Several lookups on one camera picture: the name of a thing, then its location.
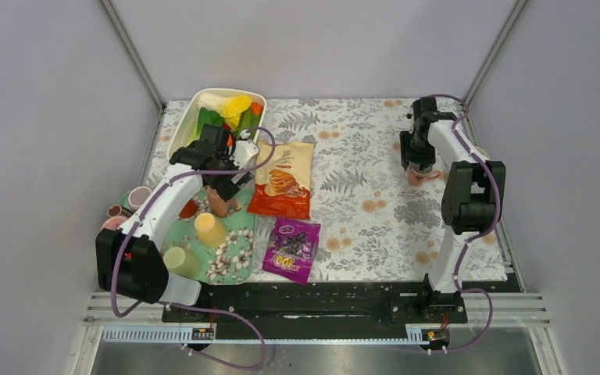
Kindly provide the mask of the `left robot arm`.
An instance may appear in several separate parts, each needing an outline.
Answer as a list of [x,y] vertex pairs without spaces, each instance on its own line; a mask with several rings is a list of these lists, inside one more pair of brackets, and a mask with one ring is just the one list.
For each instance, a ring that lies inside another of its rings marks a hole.
[[171,273],[163,262],[163,240],[182,208],[203,188],[227,200],[253,178],[252,161],[259,154],[255,131],[241,136],[216,125],[205,125],[199,139],[170,156],[165,175],[145,202],[116,229],[103,228],[95,239],[98,285],[110,293],[112,307],[119,295],[136,303],[181,305],[189,319],[205,319],[209,297],[193,277]]

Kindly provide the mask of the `small orange cup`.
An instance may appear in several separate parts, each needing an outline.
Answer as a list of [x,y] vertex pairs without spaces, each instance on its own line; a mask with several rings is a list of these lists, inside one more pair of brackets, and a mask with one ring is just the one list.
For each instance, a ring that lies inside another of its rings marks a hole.
[[195,202],[194,199],[191,199],[182,208],[182,210],[178,214],[178,217],[182,220],[188,220],[188,219],[192,218],[196,214],[197,211],[198,211],[198,204]]

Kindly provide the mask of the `cream beige mug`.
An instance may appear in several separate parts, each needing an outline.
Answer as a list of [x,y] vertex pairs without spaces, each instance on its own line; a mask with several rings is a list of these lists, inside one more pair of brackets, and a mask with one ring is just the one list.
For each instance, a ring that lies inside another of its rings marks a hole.
[[432,167],[426,168],[425,170],[418,170],[416,165],[411,164],[407,169],[407,181],[410,186],[419,187],[423,183],[436,180],[440,178],[442,172],[440,170],[434,170]]

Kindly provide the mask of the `salmon pink mug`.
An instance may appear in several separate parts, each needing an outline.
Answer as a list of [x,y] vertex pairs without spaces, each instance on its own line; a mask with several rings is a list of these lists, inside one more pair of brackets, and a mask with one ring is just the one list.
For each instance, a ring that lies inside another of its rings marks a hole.
[[243,208],[237,198],[225,201],[219,196],[217,190],[211,187],[206,188],[206,197],[212,214],[220,218],[231,216]]

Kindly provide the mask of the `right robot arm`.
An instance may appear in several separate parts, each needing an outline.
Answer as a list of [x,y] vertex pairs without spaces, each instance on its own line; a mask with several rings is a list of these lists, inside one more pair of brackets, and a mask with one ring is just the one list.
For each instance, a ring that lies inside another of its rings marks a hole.
[[463,292],[461,267],[469,246],[490,234],[502,214],[506,167],[479,151],[459,129],[464,116],[438,108],[436,95],[415,100],[407,117],[412,126],[399,134],[401,165],[416,186],[438,160],[447,167],[441,199],[445,235],[438,261],[423,279],[414,310],[429,322],[456,309]]

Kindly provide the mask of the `lilac mug black handle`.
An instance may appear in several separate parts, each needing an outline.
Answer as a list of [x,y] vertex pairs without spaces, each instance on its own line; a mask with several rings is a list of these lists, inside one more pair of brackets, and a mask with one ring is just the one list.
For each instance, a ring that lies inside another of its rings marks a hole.
[[136,212],[146,203],[151,193],[151,188],[147,186],[138,186],[132,189],[127,195],[127,204],[130,210]]

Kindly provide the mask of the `yellow mug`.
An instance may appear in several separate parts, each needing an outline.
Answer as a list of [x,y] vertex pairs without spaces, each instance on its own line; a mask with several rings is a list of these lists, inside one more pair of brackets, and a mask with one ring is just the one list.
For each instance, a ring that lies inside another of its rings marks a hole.
[[198,241],[207,248],[218,248],[227,240],[224,225],[218,217],[210,212],[197,215],[194,227]]

